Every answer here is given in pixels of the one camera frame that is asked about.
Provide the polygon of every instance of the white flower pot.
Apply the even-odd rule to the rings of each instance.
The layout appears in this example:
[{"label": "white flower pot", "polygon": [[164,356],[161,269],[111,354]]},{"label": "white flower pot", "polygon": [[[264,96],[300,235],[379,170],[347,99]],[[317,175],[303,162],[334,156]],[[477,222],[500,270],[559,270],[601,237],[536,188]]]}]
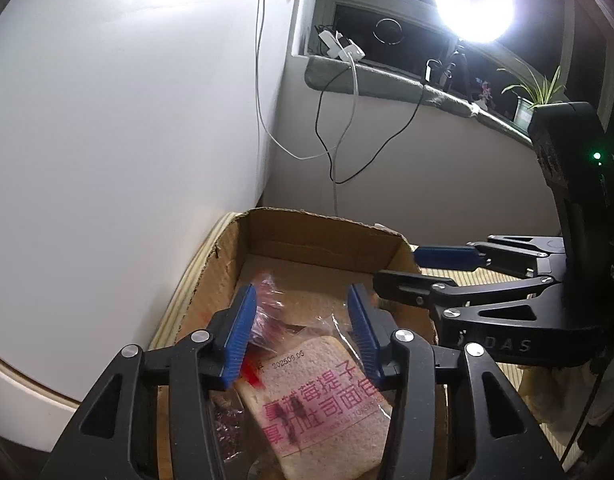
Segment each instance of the white flower pot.
[{"label": "white flower pot", "polygon": [[527,101],[524,97],[518,97],[518,107],[516,108],[516,116],[514,117],[514,124],[521,130],[527,131],[529,123],[532,122],[533,108],[532,102]]}]

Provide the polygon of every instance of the slice of bread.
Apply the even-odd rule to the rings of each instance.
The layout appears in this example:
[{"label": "slice of bread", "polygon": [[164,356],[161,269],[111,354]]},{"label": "slice of bread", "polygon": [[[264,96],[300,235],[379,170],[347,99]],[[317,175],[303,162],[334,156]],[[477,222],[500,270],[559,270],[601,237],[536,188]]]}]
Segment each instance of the slice of bread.
[{"label": "slice of bread", "polygon": [[264,389],[236,389],[287,480],[354,480],[382,459],[391,407],[331,336],[263,362]]}]

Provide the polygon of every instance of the spider plant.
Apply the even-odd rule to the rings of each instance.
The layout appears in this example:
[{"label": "spider plant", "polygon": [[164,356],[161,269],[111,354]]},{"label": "spider plant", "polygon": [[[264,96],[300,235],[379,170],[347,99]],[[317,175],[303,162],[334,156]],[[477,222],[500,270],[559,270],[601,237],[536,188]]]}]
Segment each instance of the spider plant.
[{"label": "spider plant", "polygon": [[[543,77],[542,84],[539,84],[538,80],[536,79],[536,76],[533,75],[533,71],[525,63],[523,63],[522,61],[520,62],[527,67],[527,70],[532,75],[533,85],[531,83],[527,84],[523,82],[520,82],[520,84],[509,85],[503,89],[501,94],[504,94],[509,90],[513,90],[514,88],[523,89],[529,95],[529,102],[532,104],[529,107],[529,110],[533,110],[533,108],[537,105],[546,105],[549,103],[562,102],[553,100],[554,95],[560,92],[565,87],[563,84],[560,84],[558,82],[558,79],[560,78],[560,67],[556,69],[556,73],[553,75],[553,79],[551,81],[549,81],[546,77]],[[516,76],[516,74],[506,68],[499,68],[498,72],[508,72],[509,74]]]}]

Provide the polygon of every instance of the cardboard box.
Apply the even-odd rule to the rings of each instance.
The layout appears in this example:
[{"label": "cardboard box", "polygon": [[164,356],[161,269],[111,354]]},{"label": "cardboard box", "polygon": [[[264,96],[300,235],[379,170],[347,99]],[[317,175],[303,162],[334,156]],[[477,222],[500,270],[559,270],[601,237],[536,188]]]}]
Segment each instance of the cardboard box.
[{"label": "cardboard box", "polygon": [[[229,306],[237,286],[259,270],[270,270],[286,305],[285,321],[308,325],[332,312],[348,322],[344,302],[352,283],[372,292],[372,275],[381,269],[419,272],[411,248],[399,234],[344,219],[270,208],[225,216],[190,264],[156,333],[152,348],[172,344],[205,328],[212,315]],[[434,342],[426,310],[394,304],[398,325]],[[446,476],[446,401],[436,395],[434,478]],[[158,463],[161,479],[172,478],[168,442],[168,391],[158,397]],[[249,421],[247,431],[256,431]],[[249,449],[237,464],[246,473],[260,449]]]}]

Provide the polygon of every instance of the blue gripper pad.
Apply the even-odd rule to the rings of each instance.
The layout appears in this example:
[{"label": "blue gripper pad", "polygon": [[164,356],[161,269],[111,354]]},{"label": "blue gripper pad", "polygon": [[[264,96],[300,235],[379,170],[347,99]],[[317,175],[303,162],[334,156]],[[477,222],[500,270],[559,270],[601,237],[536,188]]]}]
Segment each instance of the blue gripper pad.
[{"label": "blue gripper pad", "polygon": [[414,251],[414,260],[427,269],[473,271],[486,264],[478,249],[471,246],[418,247]]},{"label": "blue gripper pad", "polygon": [[398,326],[389,312],[372,306],[362,283],[349,287],[347,310],[364,373],[376,388],[381,389],[386,378],[384,365],[391,361],[391,334]]},{"label": "blue gripper pad", "polygon": [[214,358],[222,362],[222,371],[217,378],[227,390],[238,378],[242,359],[247,349],[247,341],[251,334],[251,326],[256,316],[256,290],[253,285],[241,286],[231,302],[231,306],[223,311],[218,329],[212,331],[212,323],[207,327],[213,333]]}]

